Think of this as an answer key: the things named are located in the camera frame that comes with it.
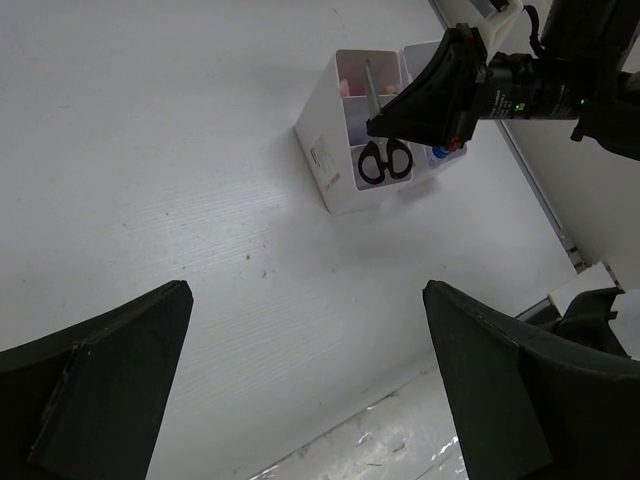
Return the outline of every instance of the black scissors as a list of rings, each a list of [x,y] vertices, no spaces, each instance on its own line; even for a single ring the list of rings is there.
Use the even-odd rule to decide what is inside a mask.
[[[380,98],[373,79],[371,63],[366,61],[365,66],[365,90],[367,93],[367,101],[369,104],[369,116],[375,118],[380,113]],[[407,166],[403,170],[396,170],[394,157],[397,152],[403,152],[402,157],[407,158]],[[378,170],[377,177],[370,177],[364,171],[364,163],[368,158],[373,158]],[[370,185],[380,185],[387,178],[385,171],[389,172],[389,176],[394,180],[402,180],[411,173],[413,168],[413,155],[409,147],[395,138],[376,138],[375,141],[369,142],[360,157],[358,158],[358,173]]]

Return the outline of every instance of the pink object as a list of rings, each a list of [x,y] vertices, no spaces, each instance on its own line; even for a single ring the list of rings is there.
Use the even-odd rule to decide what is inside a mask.
[[[396,95],[398,93],[400,93],[400,90],[402,90],[402,87],[400,87],[400,85],[388,85],[382,92],[383,95]]]
[[[349,80],[340,80],[340,95],[342,95],[342,98],[351,96],[351,88],[349,87]]]

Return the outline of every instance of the pen holder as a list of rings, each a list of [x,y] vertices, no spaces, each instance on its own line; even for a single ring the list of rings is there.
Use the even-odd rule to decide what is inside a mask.
[[[400,180],[386,175],[381,184],[371,185],[358,173],[360,154],[372,140],[366,127],[369,118],[365,96],[367,60],[381,104],[391,101],[403,83],[395,52],[339,50],[325,68],[295,125],[327,209],[333,214],[379,205],[409,185],[413,178],[412,174]],[[348,84],[348,92],[344,88],[341,91],[341,81],[343,85]],[[371,162],[365,162],[366,175],[370,175],[367,169],[372,167]]]
[[[402,49],[400,66],[403,88],[406,88],[422,73],[435,55],[439,45],[440,41],[435,41],[409,45]],[[466,145],[453,153],[417,143],[410,143],[409,148],[413,155],[413,180],[409,185],[403,186],[403,190],[435,178],[457,163],[467,153]]]

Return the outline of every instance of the white table surface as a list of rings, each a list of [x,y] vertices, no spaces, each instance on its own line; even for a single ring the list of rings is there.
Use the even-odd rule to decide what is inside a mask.
[[[0,0],[0,349],[171,279],[195,307],[149,479],[244,479],[415,376],[420,291],[516,314],[574,271],[509,149],[333,217],[292,125],[426,0]]]
[[[437,367],[263,472],[255,480],[469,480]]]

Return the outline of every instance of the camera lens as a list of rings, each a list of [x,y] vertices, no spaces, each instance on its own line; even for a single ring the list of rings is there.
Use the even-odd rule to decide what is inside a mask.
[[[595,88],[592,77],[576,62],[498,54],[472,111],[481,119],[576,119]]]

